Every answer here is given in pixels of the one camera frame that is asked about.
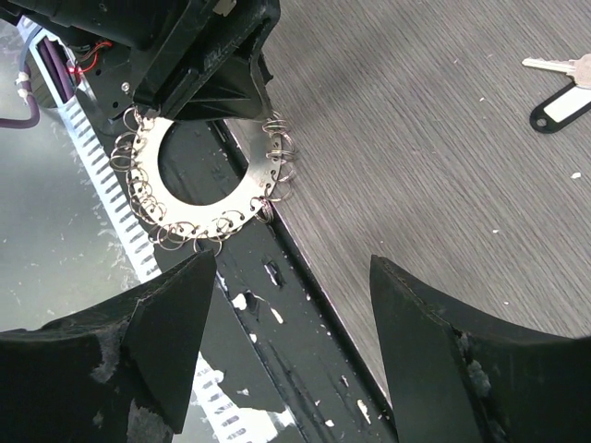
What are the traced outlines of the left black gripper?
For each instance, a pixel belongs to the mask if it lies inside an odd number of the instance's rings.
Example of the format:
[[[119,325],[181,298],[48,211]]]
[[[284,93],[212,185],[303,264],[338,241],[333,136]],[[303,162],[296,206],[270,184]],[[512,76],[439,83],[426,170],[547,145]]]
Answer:
[[[134,48],[131,100],[176,121],[272,113],[262,47],[278,1],[3,1],[1,19],[26,17],[75,47],[107,40]]]

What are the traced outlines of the metal disc with key rings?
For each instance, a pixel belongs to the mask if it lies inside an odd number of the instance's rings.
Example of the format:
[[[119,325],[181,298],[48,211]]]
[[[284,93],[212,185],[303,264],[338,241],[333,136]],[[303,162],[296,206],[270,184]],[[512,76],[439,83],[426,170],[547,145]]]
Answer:
[[[272,205],[292,192],[296,148],[287,121],[278,113],[260,124],[263,142],[251,150],[237,187],[208,205],[186,203],[164,184],[158,157],[173,121],[144,116],[135,105],[124,111],[122,120],[126,131],[115,139],[109,165],[124,175],[129,207],[150,226],[149,241],[164,250],[186,244],[197,250],[200,240],[222,247],[251,220],[271,222]]]

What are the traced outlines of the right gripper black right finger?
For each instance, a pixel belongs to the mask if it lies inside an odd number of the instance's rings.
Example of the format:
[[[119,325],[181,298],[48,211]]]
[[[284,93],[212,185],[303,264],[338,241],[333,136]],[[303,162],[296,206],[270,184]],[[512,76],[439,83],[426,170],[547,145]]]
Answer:
[[[370,297],[402,442],[586,442],[590,340],[515,325],[384,257]]]

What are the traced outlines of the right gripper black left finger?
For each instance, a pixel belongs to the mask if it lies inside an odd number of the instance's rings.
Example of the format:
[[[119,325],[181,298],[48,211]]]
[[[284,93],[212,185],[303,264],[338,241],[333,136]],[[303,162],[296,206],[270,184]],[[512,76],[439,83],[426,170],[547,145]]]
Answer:
[[[211,304],[204,251],[36,330],[1,335],[5,442],[169,442],[184,428]]]

